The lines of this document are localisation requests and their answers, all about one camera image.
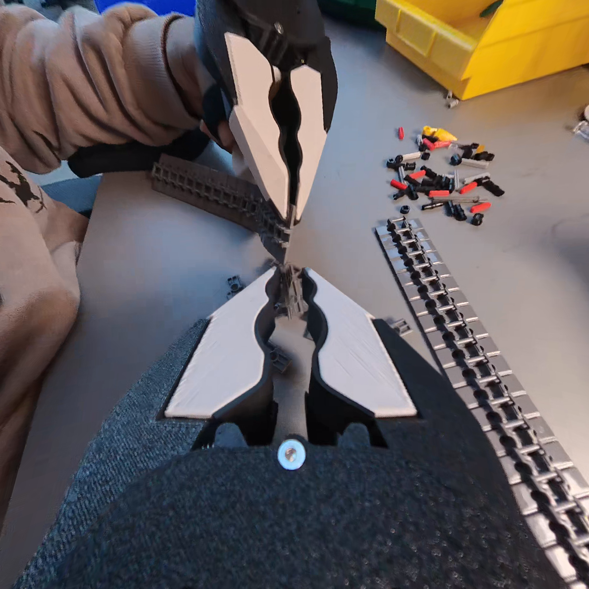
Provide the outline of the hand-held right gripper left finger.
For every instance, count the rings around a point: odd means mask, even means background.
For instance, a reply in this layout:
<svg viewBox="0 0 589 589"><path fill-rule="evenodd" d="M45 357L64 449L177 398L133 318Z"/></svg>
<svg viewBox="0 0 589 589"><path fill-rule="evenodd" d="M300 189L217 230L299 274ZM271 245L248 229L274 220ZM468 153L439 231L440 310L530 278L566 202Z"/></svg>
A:
<svg viewBox="0 0 589 589"><path fill-rule="evenodd" d="M239 419L272 400L268 340L276 304L277 269L271 268L209 316L166 418Z"/></svg>

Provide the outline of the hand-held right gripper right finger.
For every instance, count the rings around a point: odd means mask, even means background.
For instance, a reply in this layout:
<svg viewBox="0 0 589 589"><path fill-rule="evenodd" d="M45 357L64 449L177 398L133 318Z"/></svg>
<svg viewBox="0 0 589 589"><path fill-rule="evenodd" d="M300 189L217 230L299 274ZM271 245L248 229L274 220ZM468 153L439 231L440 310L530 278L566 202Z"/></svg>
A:
<svg viewBox="0 0 589 589"><path fill-rule="evenodd" d="M304 269L302 286L320 389L369 418L417 416L375 317L313 269Z"/></svg>

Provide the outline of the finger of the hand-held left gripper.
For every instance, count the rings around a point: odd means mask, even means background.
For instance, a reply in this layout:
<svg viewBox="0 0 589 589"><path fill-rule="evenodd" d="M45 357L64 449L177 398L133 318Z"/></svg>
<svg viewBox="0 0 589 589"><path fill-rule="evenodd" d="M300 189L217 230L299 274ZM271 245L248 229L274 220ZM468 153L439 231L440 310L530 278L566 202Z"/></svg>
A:
<svg viewBox="0 0 589 589"><path fill-rule="evenodd" d="M272 108L290 71L271 64L246 37L225 33L224 38L236 94L230 130L263 197L276 209L282 223L292 225L286 135Z"/></svg>
<svg viewBox="0 0 589 589"><path fill-rule="evenodd" d="M300 110L297 139L301 149L298 172L296 220L300 221L318 170L327 133L323 120L321 75L317 70L302 65L293 70L293 93Z"/></svg>

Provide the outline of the grey toy track belt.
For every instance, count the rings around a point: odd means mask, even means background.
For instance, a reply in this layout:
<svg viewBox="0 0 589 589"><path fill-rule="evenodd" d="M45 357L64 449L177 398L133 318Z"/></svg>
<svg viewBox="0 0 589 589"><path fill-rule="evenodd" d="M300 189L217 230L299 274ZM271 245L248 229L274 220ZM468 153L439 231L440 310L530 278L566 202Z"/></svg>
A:
<svg viewBox="0 0 589 589"><path fill-rule="evenodd" d="M302 270L286 263L291 229L254 183L163 154L153 165L151 185L159 193L256 233L281 272L279 313L290 319L306 313L308 306L303 299Z"/></svg>
<svg viewBox="0 0 589 589"><path fill-rule="evenodd" d="M569 588L588 588L588 482L491 338L419 219L375 228L436 362L490 442L531 534Z"/></svg>

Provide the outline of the pile of small building pieces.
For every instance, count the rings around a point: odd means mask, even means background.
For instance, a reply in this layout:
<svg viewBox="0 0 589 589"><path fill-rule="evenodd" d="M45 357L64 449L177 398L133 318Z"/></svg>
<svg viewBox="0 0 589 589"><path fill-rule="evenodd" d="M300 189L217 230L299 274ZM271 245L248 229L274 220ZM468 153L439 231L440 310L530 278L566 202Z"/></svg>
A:
<svg viewBox="0 0 589 589"><path fill-rule="evenodd" d="M460 141L442 127L424 125L415 148L386 159L392 199L420 202L422 212L444 210L458 222L482 225L494 199L506 191L491 175L496 155L482 143Z"/></svg>

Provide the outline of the person's left forearm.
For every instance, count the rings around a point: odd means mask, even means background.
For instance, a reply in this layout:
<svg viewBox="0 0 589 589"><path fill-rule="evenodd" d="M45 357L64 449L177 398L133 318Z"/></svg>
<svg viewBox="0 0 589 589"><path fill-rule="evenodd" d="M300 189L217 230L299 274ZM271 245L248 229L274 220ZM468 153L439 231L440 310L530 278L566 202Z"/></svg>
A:
<svg viewBox="0 0 589 589"><path fill-rule="evenodd" d="M202 118L195 19L141 4L58 22L1 8L1 148L45 174L78 149L171 143Z"/></svg>

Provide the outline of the grey desk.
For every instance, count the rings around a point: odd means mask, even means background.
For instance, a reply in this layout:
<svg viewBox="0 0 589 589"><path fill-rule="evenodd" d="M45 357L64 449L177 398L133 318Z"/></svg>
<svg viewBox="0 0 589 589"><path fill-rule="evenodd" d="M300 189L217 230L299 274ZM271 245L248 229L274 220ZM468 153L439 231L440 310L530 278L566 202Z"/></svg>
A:
<svg viewBox="0 0 589 589"><path fill-rule="evenodd" d="M337 104L290 260L415 329L373 233L396 211L385 161L424 125L484 144L506 194L480 227L415 205L411 214L588 479L588 143L571 133L588 104L588 69L447 109L445 92L383 33L333 20L326 32ZM228 276L249 282L266 258L258 238L154 193L145 174L104 177L78 263L78 321L44 382L6 514L1 588L34 555L121 397L225 301Z"/></svg>

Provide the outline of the green plastic storage bin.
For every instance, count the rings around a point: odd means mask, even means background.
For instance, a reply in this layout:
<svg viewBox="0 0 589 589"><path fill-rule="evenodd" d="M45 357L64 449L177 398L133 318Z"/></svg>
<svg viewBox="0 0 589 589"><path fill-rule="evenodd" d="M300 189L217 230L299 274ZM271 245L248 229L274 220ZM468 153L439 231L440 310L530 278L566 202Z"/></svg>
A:
<svg viewBox="0 0 589 589"><path fill-rule="evenodd" d="M375 19L376 1L318 1L321 12L347 24L384 30Z"/></svg>

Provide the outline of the blue plastic storage bin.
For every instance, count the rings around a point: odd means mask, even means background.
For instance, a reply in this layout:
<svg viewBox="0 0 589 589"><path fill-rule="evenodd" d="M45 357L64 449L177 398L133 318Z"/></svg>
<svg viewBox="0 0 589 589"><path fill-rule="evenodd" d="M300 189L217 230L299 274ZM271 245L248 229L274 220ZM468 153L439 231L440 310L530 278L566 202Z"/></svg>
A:
<svg viewBox="0 0 589 589"><path fill-rule="evenodd" d="M123 3L141 4L159 16L169 13L179 13L181 15L192 17L195 11L196 1L94 1L99 13Z"/></svg>

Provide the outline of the grey chair seat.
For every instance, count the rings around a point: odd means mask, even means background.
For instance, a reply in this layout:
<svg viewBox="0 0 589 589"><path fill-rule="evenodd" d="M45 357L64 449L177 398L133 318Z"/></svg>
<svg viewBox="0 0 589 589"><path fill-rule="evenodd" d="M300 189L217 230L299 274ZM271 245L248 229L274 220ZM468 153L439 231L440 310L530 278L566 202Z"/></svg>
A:
<svg viewBox="0 0 589 589"><path fill-rule="evenodd" d="M102 175L80 179L68 179L42 186L45 193L56 202L65 204L70 209L89 219Z"/></svg>

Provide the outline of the yellow plastic storage bin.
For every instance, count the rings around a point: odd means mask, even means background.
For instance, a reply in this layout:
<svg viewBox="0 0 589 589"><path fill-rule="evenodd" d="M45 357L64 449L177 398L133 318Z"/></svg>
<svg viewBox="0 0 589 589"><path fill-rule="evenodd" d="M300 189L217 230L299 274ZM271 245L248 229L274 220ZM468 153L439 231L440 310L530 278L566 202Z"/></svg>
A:
<svg viewBox="0 0 589 589"><path fill-rule="evenodd" d="M588 1L377 1L386 42L466 100L588 63Z"/></svg>

